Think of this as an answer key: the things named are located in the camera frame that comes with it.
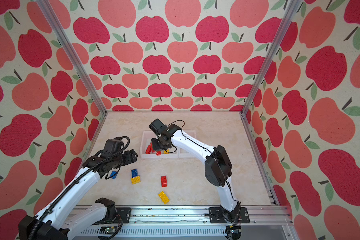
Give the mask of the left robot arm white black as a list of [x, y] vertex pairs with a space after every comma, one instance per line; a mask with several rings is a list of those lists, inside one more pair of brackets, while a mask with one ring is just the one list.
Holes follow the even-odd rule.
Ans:
[[117, 235], [124, 221], [114, 201], [100, 198], [71, 220], [67, 217], [84, 195], [112, 169], [135, 163], [134, 150], [107, 153], [99, 151], [89, 157], [74, 179], [34, 217], [25, 216], [19, 223], [21, 240], [72, 240], [92, 225], [115, 225], [110, 240]]

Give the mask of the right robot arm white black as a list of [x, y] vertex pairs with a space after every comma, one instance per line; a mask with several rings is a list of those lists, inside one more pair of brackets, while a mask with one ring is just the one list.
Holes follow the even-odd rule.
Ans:
[[232, 189], [233, 165], [226, 149], [221, 145], [213, 147], [204, 144], [191, 137], [181, 127], [173, 123], [167, 126], [159, 119], [155, 119], [149, 128], [156, 135], [152, 138], [154, 151], [183, 149], [203, 163], [206, 179], [217, 187], [221, 200], [221, 216], [227, 223], [238, 223], [241, 202], [236, 199]]

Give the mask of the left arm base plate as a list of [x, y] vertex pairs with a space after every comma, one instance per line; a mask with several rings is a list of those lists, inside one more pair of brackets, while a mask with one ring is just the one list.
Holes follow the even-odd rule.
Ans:
[[93, 225], [116, 223], [128, 224], [130, 221], [131, 211], [131, 208], [107, 208], [105, 217], [102, 220], [95, 222]]

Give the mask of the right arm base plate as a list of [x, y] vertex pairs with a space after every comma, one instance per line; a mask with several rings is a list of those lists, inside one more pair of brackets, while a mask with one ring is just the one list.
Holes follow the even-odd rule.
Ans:
[[240, 211], [235, 209], [230, 212], [222, 207], [210, 207], [206, 216], [209, 216], [211, 224], [250, 223], [249, 213], [246, 208], [240, 208]]

